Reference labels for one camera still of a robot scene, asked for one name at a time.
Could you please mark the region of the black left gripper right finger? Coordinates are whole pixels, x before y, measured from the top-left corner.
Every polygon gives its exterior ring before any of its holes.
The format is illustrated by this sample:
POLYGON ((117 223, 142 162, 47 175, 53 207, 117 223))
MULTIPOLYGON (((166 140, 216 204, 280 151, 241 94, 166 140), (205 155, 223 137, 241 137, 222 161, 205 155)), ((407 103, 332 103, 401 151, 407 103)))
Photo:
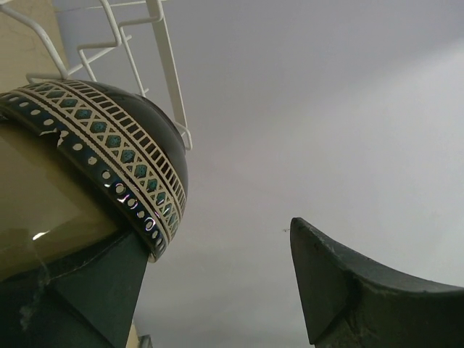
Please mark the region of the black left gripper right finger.
POLYGON ((463 288, 382 265, 300 217, 290 244, 311 345, 463 346, 463 288))

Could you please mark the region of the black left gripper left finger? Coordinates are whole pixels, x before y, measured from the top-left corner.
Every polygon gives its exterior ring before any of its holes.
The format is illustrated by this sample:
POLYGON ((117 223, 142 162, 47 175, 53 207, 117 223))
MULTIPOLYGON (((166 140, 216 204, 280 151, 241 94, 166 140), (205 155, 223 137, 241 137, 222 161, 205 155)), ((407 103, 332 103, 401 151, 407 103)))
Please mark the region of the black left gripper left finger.
POLYGON ((1 282, 2 347, 125 347, 149 256, 134 233, 1 282))

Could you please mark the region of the beige bowl dark rim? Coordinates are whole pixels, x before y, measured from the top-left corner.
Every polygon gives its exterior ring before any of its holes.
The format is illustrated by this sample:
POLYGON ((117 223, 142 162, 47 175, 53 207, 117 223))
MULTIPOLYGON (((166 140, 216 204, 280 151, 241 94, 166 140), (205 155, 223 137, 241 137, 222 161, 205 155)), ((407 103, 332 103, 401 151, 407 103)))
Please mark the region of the beige bowl dark rim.
POLYGON ((147 98, 83 80, 1 94, 1 278, 122 229, 156 262, 186 208, 183 139, 147 98))

